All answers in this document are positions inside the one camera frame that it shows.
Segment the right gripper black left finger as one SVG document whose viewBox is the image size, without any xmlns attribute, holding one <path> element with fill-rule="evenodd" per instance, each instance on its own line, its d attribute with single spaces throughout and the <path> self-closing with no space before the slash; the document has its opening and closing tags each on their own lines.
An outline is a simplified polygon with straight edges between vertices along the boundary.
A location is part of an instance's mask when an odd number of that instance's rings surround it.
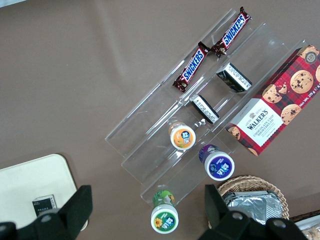
<svg viewBox="0 0 320 240">
<path fill-rule="evenodd" d="M 16 231 L 16 240 L 75 240 L 93 212 L 92 187 L 82 185 L 59 209 Z"/>
</svg>

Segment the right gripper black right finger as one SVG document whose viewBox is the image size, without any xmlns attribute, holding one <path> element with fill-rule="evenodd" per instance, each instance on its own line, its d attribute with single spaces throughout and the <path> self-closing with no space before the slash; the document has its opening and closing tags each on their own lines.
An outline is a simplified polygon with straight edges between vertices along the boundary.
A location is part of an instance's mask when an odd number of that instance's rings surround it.
<svg viewBox="0 0 320 240">
<path fill-rule="evenodd" d="M 302 231 L 290 220 L 270 218 L 260 224 L 237 210 L 229 210 L 213 184 L 204 187 L 205 212 L 211 228 L 200 240 L 305 240 Z"/>
</svg>

